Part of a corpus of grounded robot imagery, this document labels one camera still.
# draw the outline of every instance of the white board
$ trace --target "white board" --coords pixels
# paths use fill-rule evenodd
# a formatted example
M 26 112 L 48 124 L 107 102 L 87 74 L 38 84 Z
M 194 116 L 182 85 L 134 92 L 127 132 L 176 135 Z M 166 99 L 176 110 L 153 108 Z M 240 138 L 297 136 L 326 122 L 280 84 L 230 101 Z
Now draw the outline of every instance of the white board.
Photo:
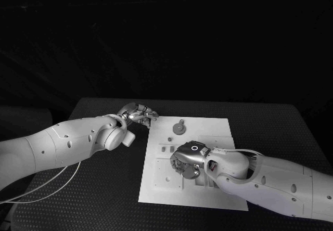
M 172 127 L 181 119 L 186 132 L 176 135 Z M 228 119 L 160 116 L 152 121 L 139 202 L 248 211 L 247 201 L 218 188 L 204 169 L 201 176 L 188 180 L 172 168 L 171 148 L 176 151 L 189 141 L 205 143 L 208 148 L 234 149 Z

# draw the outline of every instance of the dark table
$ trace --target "dark table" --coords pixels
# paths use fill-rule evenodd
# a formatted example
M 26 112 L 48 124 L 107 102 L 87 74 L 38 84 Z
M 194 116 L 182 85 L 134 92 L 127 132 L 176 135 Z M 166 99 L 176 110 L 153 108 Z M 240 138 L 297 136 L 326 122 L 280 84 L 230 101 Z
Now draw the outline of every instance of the dark table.
M 228 118 L 237 148 L 260 151 L 333 174 L 312 132 L 293 105 L 134 99 L 84 98 L 70 119 L 117 113 L 130 102 L 153 108 L 163 116 Z M 139 203 L 149 129 L 133 124 L 130 147 L 100 151 L 83 161 L 70 185 L 48 199 L 18 206 L 13 230 L 254 230 L 332 231 L 333 223 L 293 218 L 248 202 L 248 212 Z M 31 201 L 51 194 L 67 182 L 77 164 L 39 191 Z M 60 169 L 39 172 L 28 190 L 38 187 Z

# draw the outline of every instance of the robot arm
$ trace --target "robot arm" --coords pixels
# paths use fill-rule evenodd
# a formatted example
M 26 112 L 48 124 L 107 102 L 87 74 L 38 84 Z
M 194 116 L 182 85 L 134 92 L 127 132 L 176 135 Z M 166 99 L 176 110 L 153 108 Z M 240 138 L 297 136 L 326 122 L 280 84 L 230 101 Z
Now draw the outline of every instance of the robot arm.
M 130 103 L 117 115 L 70 120 L 28 137 L 0 142 L 0 190 L 31 174 L 72 165 L 104 149 L 111 151 L 120 143 L 130 146 L 136 135 L 127 126 L 134 121 L 150 127 L 158 117 L 152 109 Z
M 211 150 L 196 141 L 179 147 L 171 163 L 188 179 L 198 178 L 204 168 L 224 192 L 274 212 L 333 222 L 333 177 L 303 165 L 238 151 Z

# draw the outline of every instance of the cable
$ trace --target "cable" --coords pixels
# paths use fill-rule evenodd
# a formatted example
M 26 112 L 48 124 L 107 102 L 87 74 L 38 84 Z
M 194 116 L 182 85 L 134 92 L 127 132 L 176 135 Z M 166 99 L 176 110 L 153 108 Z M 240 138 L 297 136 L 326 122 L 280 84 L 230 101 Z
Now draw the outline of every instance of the cable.
M 61 175 L 61 173 L 62 173 L 64 170 L 68 168 L 68 166 L 62 169 L 62 171 L 57 174 L 57 176 L 55 176 L 45 184 L 42 184 L 39 187 L 36 187 L 34 190 L 31 190 L 28 193 L 22 194 L 21 196 L 18 196 L 18 197 L 15 197 L 15 198 L 6 200 L 6 201 L 2 201 L 0 204 L 5 204 L 5 203 L 28 204 L 28 203 L 41 201 L 41 200 L 44 200 L 45 198 L 48 198 L 49 196 L 52 196 L 55 193 L 58 193 L 58 192 L 62 190 L 62 188 L 68 185 L 70 181 L 72 180 L 72 178 L 74 178 L 74 176 L 75 176 L 75 174 L 77 174 L 78 168 L 80 168 L 80 164 L 81 164 L 81 162 L 78 162 L 77 170 L 75 170 L 74 175 L 72 175 L 72 177 L 70 178 L 68 182 L 67 182 L 67 183 L 64 184 L 64 186 L 62 186 L 52 194 L 49 194 L 47 197 L 44 197 L 44 198 L 41 198 L 41 199 L 38 199 L 38 200 L 35 200 L 35 201 L 28 201 L 28 202 L 16 202 L 16 201 L 13 201 L 15 199 L 23 197 L 25 195 L 31 194 L 31 193 L 35 192 L 38 189 L 41 189 L 41 188 L 42 188 L 42 187 L 44 187 L 44 186 Z
M 254 150 L 248 150 L 248 149 L 224 149 L 224 148 L 218 148 L 215 147 L 215 149 L 222 150 L 222 151 L 240 151 L 240 152 L 250 152 L 254 153 L 257 155 L 264 155 L 260 152 L 254 151 Z

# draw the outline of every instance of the black background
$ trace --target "black background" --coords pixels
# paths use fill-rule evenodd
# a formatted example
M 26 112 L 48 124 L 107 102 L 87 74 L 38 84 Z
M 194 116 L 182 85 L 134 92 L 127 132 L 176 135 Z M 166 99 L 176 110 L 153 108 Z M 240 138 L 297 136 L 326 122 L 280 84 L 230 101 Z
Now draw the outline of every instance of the black background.
M 2 1 L 0 104 L 290 103 L 332 155 L 331 2 Z

